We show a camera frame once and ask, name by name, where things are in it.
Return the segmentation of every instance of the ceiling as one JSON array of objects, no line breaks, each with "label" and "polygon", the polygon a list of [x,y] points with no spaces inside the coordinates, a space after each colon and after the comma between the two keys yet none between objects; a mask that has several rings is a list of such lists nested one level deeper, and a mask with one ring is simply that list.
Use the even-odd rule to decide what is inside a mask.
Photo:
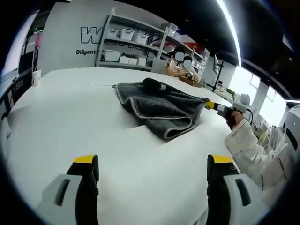
[{"label": "ceiling", "polygon": [[[218,58],[237,64],[232,34],[216,0],[119,0],[143,8],[176,24],[193,40]],[[40,13],[53,7],[55,0],[39,1]],[[223,0],[235,26],[242,66],[270,83],[284,98],[300,99],[298,65],[300,59],[300,1]],[[283,44],[286,34],[294,47]]]}]

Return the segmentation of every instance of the gray microfiber cloth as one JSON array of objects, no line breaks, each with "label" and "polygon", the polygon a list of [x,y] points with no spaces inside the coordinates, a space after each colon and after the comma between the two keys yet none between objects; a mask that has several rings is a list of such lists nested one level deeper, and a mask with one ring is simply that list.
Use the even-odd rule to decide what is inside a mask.
[{"label": "gray microfiber cloth", "polygon": [[165,140],[195,129],[205,102],[210,101],[208,98],[188,95],[151,78],[146,78],[142,83],[118,83],[113,87],[123,107]]}]

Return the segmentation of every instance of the window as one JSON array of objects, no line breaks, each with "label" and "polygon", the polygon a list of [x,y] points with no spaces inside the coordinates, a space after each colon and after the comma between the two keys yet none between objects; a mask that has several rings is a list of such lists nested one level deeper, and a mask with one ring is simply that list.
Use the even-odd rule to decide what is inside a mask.
[{"label": "window", "polygon": [[271,125],[278,126],[285,113],[286,102],[272,87],[269,87],[259,114]]},{"label": "window", "polygon": [[261,79],[242,67],[236,67],[229,88],[237,94],[248,94],[252,104]]}]

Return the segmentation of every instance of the cable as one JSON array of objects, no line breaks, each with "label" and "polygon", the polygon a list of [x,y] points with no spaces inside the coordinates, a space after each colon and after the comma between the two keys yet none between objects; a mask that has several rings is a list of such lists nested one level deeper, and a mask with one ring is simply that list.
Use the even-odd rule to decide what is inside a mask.
[{"label": "cable", "polygon": [[251,122],[250,122],[250,124],[252,125],[252,122],[253,122],[253,113],[252,113],[252,111],[250,109],[247,109],[247,111],[249,111],[251,113]]}]

